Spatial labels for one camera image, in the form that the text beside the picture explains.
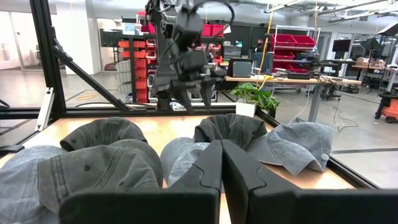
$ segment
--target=black metal frame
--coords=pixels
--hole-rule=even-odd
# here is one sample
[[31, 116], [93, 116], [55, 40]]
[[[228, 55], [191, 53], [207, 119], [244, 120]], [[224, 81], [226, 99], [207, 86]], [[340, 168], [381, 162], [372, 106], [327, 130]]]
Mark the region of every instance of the black metal frame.
[[[100, 94], [111, 96], [108, 100], [115, 106], [113, 107], [96, 107], [96, 108], [67, 108], [65, 104], [65, 97], [63, 94], [63, 87], [61, 81], [61, 74], [58, 67], [58, 58], [69, 62], [67, 66], [72, 66], [75, 72], [79, 72], [79, 68], [72, 62], [67, 55], [57, 48], [56, 39], [53, 38], [53, 29], [50, 18], [48, 0], [30, 0], [32, 8], [32, 15], [34, 18], [37, 40], [40, 47], [40, 56], [43, 64], [43, 72], [47, 87], [53, 87], [55, 92], [54, 103], [50, 117], [52, 122], [59, 118], [92, 118], [92, 117], [110, 117], [110, 116], [189, 116], [189, 115], [215, 115], [234, 113], [235, 106], [221, 106], [213, 105], [210, 110], [206, 110], [205, 106], [194, 106], [193, 112], [188, 111], [159, 111], [155, 106], [138, 106], [129, 108], [124, 104], [115, 103], [117, 99], [105, 90], [100, 84], [93, 80], [83, 70], [79, 76], [83, 76], [90, 86], [97, 90]], [[40, 108], [9, 108], [0, 109], [0, 119], [37, 119]], [[265, 114], [261, 110], [256, 111], [256, 115], [273, 127], [279, 123], [270, 115]], [[19, 144], [27, 141], [35, 136], [37, 132], [22, 139]], [[378, 188], [374, 183], [360, 176], [359, 174], [346, 167], [335, 158], [331, 157], [327, 164], [333, 172], [340, 175], [343, 179], [348, 181], [354, 187], [363, 188]]]

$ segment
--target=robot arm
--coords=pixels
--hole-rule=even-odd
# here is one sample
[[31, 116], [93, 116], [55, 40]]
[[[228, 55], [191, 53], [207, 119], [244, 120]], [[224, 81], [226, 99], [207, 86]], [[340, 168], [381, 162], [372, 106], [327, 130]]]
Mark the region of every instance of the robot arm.
[[187, 110], [192, 106], [187, 90], [200, 84], [206, 108], [210, 108], [212, 86], [223, 79], [224, 71], [208, 68], [200, 35], [204, 28], [198, 7], [182, 6], [178, 12], [170, 0], [149, 0], [146, 11], [155, 24], [158, 68], [154, 88], [158, 110], [168, 110], [174, 97]]

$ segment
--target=white pot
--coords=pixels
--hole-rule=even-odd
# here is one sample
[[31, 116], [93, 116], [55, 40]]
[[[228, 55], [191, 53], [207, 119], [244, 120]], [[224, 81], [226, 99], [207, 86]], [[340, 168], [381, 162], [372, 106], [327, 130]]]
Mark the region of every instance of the white pot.
[[254, 117], [256, 104], [236, 102], [236, 114]]

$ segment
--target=white pillar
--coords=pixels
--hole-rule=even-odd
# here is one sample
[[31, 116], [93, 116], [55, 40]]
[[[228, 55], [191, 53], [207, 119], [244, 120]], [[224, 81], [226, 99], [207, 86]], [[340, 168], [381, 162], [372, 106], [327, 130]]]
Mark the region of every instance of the white pillar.
[[[100, 71], [98, 28], [91, 0], [57, 1], [57, 39], [86, 73]], [[67, 74], [74, 74], [67, 67]]]

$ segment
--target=ceiling light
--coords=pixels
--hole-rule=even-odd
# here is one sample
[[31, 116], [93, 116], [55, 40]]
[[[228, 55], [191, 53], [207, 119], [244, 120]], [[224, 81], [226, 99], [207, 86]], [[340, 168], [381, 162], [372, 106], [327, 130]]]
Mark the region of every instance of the ceiling light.
[[301, 2], [304, 2], [304, 1], [306, 1], [306, 0], [295, 0], [295, 1], [292, 1], [292, 2], [289, 2], [289, 3], [286, 3], [286, 4], [280, 4], [280, 5], [275, 6], [273, 9], [267, 9], [264, 12], [265, 13], [270, 13], [272, 11], [283, 9], [284, 7], [287, 7], [287, 6], [293, 6], [294, 4], [298, 4], [298, 3], [301, 3]]
[[357, 15], [352, 15], [352, 16], [345, 16], [344, 19], [355, 19], [358, 17], [371, 16], [371, 15], [375, 15], [375, 12], [367, 12], [367, 13], [362, 13], [362, 14], [357, 14]]
[[347, 7], [342, 7], [342, 8], [339, 8], [339, 9], [326, 10], [326, 11], [318, 13], [318, 16], [326, 15], [326, 14], [333, 13], [333, 12], [343, 11], [343, 10], [347, 10], [347, 9], [353, 9], [355, 7], [367, 6], [367, 5], [370, 5], [370, 4], [375, 4], [375, 3], [384, 2], [384, 1], [387, 1], [387, 0], [374, 0], [374, 1], [370, 1], [370, 2], [357, 4], [357, 5], [354, 5], [354, 6], [347, 6]]

